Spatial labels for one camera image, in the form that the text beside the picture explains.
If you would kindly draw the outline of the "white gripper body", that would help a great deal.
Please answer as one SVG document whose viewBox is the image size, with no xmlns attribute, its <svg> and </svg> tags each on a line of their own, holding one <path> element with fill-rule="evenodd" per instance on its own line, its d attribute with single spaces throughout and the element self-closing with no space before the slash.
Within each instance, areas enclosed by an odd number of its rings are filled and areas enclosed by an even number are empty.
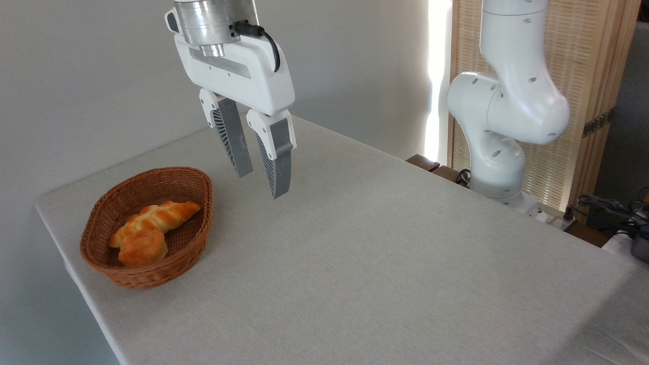
<svg viewBox="0 0 649 365">
<path fill-rule="evenodd" d="M 273 49 L 266 39 L 242 35 L 223 44 L 223 56 L 204 56 L 180 34 L 174 41 L 195 85 L 270 116 L 294 104 L 294 84 L 283 52 L 279 51 L 280 68 L 274 72 Z"/>
</svg>

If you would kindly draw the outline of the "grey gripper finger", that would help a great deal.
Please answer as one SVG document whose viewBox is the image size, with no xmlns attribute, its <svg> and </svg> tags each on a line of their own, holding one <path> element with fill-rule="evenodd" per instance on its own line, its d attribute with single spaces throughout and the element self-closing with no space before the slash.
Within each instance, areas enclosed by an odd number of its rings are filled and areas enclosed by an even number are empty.
<svg viewBox="0 0 649 365">
<path fill-rule="evenodd" d="M 199 99 L 208 126 L 218 132 L 237 175 L 248 175 L 253 166 L 236 102 L 205 88 Z"/>
<path fill-rule="evenodd" d="M 273 199 L 287 193 L 291 184 L 292 150 L 296 148 L 294 124 L 289 111 L 268 116 L 250 109 L 246 121 L 257 136 Z"/>
</svg>

